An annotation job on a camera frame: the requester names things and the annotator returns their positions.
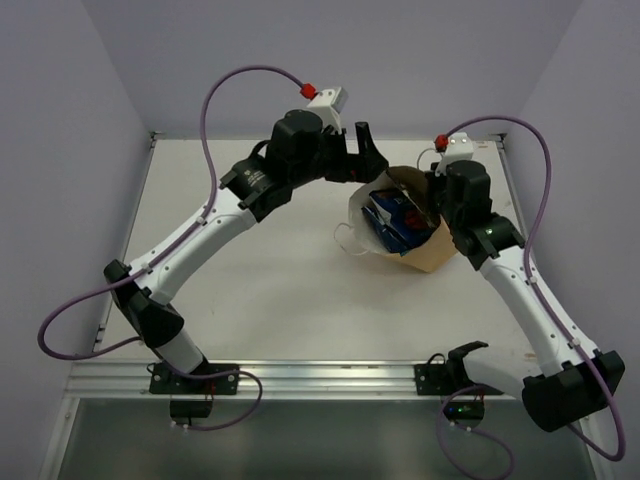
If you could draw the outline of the brown paper bag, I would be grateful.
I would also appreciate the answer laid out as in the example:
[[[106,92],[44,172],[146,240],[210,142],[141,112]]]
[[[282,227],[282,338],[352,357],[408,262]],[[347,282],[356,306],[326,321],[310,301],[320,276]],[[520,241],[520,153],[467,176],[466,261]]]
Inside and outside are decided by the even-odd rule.
[[[451,233],[443,220],[440,219],[440,226],[435,229],[426,243],[405,255],[400,255],[391,254],[384,248],[361,211],[368,202],[368,194],[371,191],[397,188],[387,175],[387,169],[376,180],[361,186],[350,196],[348,221],[344,225],[350,229],[353,238],[359,244],[361,255],[367,253],[381,255],[426,273],[432,273],[457,253]]]

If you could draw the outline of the blue chip snack bag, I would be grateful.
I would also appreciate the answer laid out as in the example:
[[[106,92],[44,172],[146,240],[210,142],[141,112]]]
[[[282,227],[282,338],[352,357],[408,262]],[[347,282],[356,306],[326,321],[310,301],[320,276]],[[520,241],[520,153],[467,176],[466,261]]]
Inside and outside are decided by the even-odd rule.
[[[426,243],[435,231],[397,188],[371,191],[361,211],[391,254],[405,255]]]

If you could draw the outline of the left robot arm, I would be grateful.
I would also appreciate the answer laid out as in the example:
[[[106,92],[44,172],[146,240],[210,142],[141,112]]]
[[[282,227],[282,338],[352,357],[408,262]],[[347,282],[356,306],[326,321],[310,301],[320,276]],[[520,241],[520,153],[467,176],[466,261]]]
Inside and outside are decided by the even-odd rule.
[[[267,140],[216,181],[216,194],[169,237],[142,257],[111,261],[104,277],[112,298],[145,346],[172,372],[185,392],[201,390],[208,361],[171,302],[186,281],[215,253],[289,203],[295,189],[315,180],[366,184],[389,166],[368,123],[355,125],[357,151],[346,132],[310,110],[291,110]]]

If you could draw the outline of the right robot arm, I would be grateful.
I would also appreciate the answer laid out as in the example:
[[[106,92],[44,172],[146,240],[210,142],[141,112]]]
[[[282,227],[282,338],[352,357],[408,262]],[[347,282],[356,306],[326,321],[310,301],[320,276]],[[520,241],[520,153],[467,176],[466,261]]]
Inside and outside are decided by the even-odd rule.
[[[625,372],[616,351],[602,352],[570,319],[536,269],[525,262],[525,240],[492,210],[491,179],[473,160],[434,163],[425,174],[427,205],[442,219],[458,251],[500,295],[522,329],[536,362],[510,363],[474,341],[450,350],[445,379],[468,392],[485,385],[523,402],[546,432],[604,409]]]

